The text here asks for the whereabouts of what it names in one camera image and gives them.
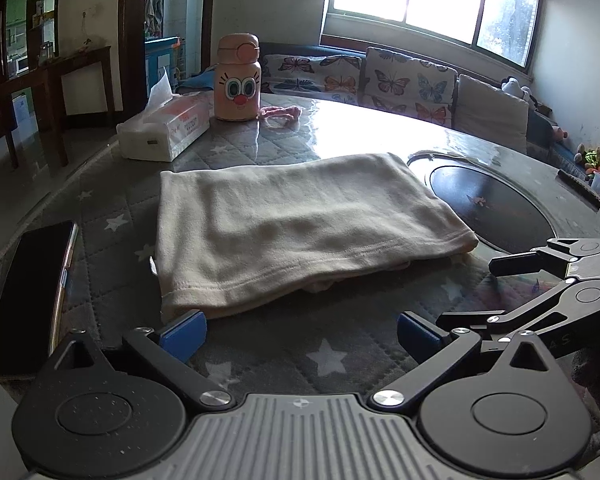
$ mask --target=white plush toy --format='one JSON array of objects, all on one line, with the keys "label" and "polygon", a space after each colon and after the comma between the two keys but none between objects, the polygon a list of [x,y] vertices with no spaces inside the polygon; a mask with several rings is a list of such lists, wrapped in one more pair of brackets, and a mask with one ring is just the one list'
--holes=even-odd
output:
[{"label": "white plush toy", "polygon": [[536,104],[531,99],[531,88],[528,86],[520,87],[520,83],[514,77],[510,77],[509,81],[502,84],[502,91],[518,99],[525,101],[533,110],[536,109]]}]

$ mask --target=folded cloth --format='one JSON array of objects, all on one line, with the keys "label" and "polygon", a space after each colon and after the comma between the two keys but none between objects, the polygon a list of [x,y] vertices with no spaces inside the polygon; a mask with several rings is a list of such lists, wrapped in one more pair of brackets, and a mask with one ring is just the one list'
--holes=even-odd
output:
[{"label": "folded cloth", "polygon": [[230,316],[315,282],[478,243],[390,153],[160,177],[156,263],[165,322],[192,308]]}]

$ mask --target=pink water bottle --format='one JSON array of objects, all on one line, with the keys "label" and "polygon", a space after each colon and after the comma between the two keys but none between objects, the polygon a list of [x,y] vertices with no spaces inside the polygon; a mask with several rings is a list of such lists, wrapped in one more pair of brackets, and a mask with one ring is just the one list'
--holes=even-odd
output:
[{"label": "pink water bottle", "polygon": [[260,47],[253,34],[229,34],[218,43],[214,76],[216,117],[249,121],[260,111]]}]

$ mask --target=smartphone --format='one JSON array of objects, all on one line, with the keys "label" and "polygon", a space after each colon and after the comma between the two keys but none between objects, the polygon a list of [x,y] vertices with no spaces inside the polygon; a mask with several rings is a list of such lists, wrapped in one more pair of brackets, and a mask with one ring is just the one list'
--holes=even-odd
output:
[{"label": "smartphone", "polygon": [[0,383],[34,378],[58,345],[77,234],[67,221],[20,237],[0,295]]}]

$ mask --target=door frame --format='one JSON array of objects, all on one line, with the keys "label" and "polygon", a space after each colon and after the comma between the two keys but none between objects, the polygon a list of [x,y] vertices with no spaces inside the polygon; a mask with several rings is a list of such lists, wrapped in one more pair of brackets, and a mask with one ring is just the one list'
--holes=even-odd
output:
[{"label": "door frame", "polygon": [[[214,0],[203,0],[200,62],[204,70],[211,60],[211,23]],[[123,119],[139,114],[147,102],[144,64],[144,0],[118,0],[118,55]]]}]

